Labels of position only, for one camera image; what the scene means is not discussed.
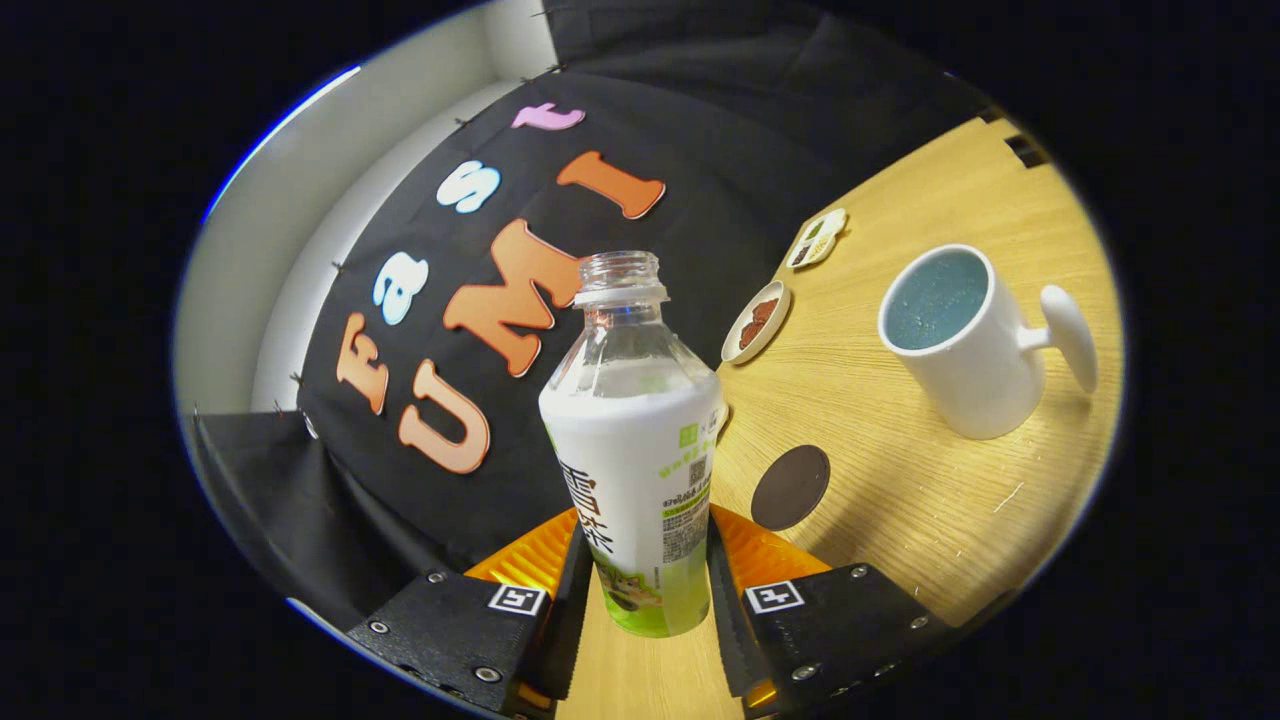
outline blue liquid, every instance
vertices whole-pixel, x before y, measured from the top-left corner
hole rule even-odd
[[[884,336],[902,350],[946,342],[987,297],[987,266],[963,250],[941,252],[908,275],[890,299]]]

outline letter m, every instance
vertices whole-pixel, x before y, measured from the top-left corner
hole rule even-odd
[[[556,307],[567,307],[581,287],[579,259],[561,252],[529,232],[529,223],[516,218],[502,228],[489,247],[504,284],[467,284],[458,288],[444,307],[444,327],[466,328],[507,359],[507,372],[518,378],[541,350],[535,333],[516,334],[507,325],[550,329],[556,325],[540,286]]]

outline white bottle label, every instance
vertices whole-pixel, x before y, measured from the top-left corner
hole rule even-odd
[[[695,626],[709,602],[719,379],[628,398],[544,392],[539,404],[614,620],[646,635]]]

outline wooden table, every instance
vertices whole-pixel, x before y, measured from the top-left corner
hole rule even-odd
[[[826,497],[780,534],[832,566],[874,564],[952,625],[1053,556],[1097,488],[1120,414],[1115,278],[1062,176],[1050,164],[1025,168],[1005,143],[1018,132],[975,118],[815,211],[849,213],[831,255],[800,270],[780,265],[774,279],[792,292],[786,322],[755,359],[718,370],[732,416],[712,501],[750,518],[755,484],[780,455],[822,447]],[[1033,327],[1044,324],[1044,284],[1075,297],[1097,345],[1092,396],[1051,350],[1044,397],[1021,427],[980,442],[947,428],[876,328],[893,278],[948,242],[986,252]],[[742,717],[713,619],[677,638],[643,639],[612,624],[594,579],[591,593],[559,717]]]

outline plastic bottle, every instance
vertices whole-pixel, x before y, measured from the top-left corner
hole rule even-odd
[[[585,327],[539,409],[609,615],[637,635],[677,635],[710,607],[719,378],[663,324],[654,255],[593,255],[581,275]]]

